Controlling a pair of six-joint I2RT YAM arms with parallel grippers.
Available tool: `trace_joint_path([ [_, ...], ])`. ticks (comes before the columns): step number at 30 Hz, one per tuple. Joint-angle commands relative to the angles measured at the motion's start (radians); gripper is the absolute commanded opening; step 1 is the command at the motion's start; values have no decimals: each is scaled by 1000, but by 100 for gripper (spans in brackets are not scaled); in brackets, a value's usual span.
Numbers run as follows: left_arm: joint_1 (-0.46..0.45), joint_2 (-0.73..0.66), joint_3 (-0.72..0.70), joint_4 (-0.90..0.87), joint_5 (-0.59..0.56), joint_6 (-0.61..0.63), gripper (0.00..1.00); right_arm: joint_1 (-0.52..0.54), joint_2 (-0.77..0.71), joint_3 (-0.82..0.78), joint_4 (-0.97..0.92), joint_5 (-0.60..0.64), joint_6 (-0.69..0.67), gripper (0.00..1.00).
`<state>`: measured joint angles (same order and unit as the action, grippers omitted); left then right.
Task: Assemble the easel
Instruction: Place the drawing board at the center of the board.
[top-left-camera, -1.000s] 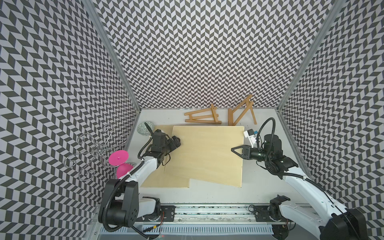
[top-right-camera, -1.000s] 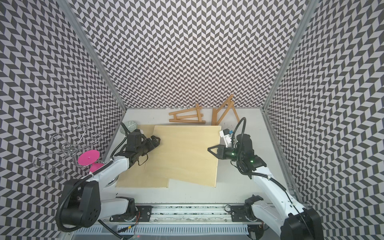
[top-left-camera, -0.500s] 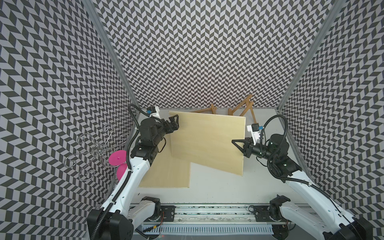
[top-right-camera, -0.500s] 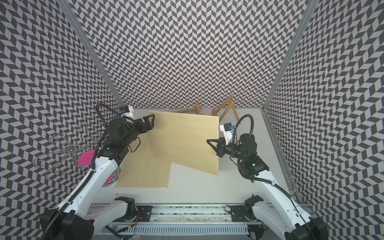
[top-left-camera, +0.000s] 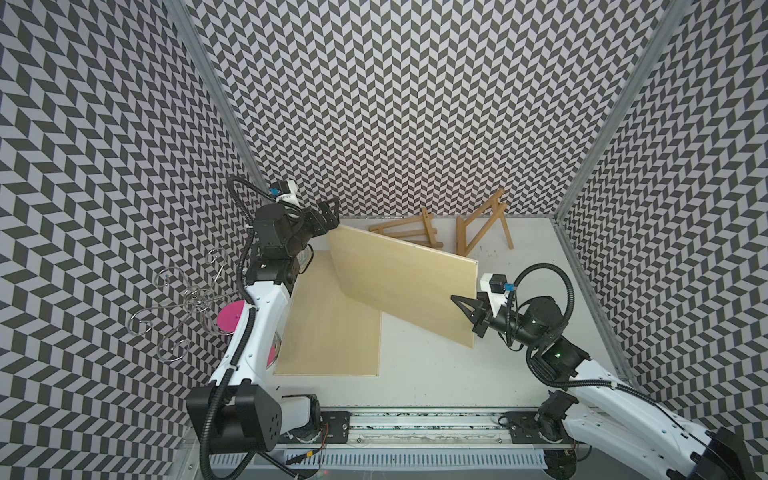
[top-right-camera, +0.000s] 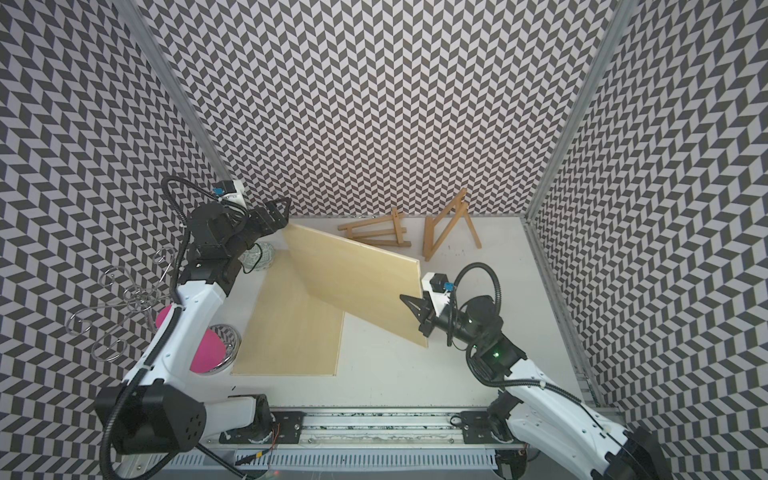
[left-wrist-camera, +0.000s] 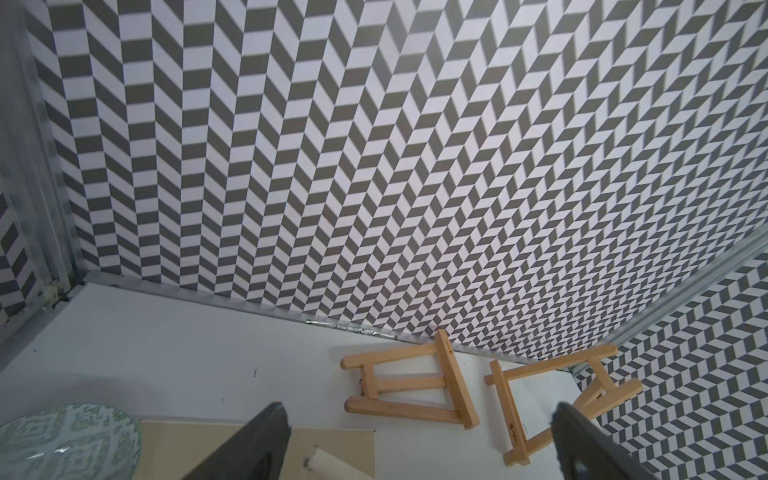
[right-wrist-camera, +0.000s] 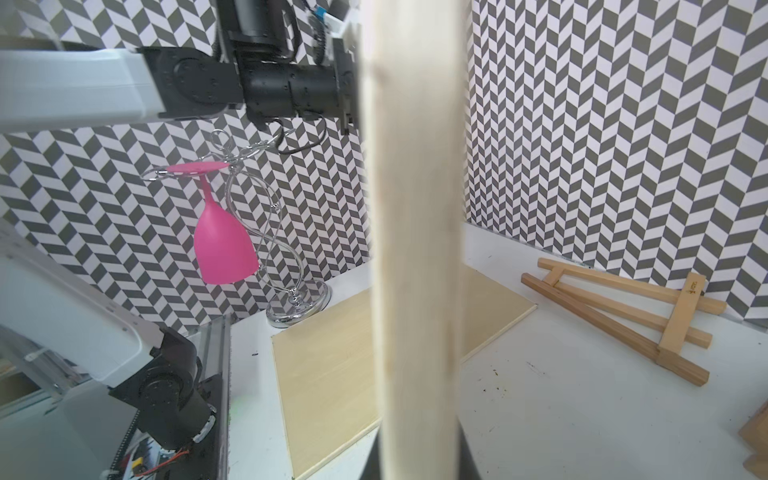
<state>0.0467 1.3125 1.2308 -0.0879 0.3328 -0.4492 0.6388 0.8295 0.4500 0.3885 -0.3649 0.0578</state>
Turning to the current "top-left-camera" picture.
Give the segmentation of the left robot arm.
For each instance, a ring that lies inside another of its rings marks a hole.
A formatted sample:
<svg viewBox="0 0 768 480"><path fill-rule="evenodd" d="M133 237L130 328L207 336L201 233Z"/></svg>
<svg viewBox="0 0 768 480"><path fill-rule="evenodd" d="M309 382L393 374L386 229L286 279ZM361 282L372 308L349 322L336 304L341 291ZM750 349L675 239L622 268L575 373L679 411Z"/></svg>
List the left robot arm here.
<svg viewBox="0 0 768 480"><path fill-rule="evenodd" d="M283 345L299 255L338 224L336 198L303 209L274 202L253 214L236 269L244 305L235 332L211 380L186 399L202 454L267 453L283 436L312 440L320 433L317 397L282 396L267 376Z"/></svg>

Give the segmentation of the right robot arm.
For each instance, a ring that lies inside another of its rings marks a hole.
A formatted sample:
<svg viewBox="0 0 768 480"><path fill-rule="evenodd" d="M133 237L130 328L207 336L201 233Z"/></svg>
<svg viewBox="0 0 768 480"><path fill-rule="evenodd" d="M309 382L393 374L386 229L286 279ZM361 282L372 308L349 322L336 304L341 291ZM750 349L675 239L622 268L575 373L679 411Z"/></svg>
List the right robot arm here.
<svg viewBox="0 0 768 480"><path fill-rule="evenodd" d="M517 301L507 284L475 298L451 298L478 336L488 329L525 347L534 376L551 388L538 411L539 434L563 436L595 447L648 479L754 479L745 441L680 417L611 375L562 334L575 294L559 308L550 296Z"/></svg>

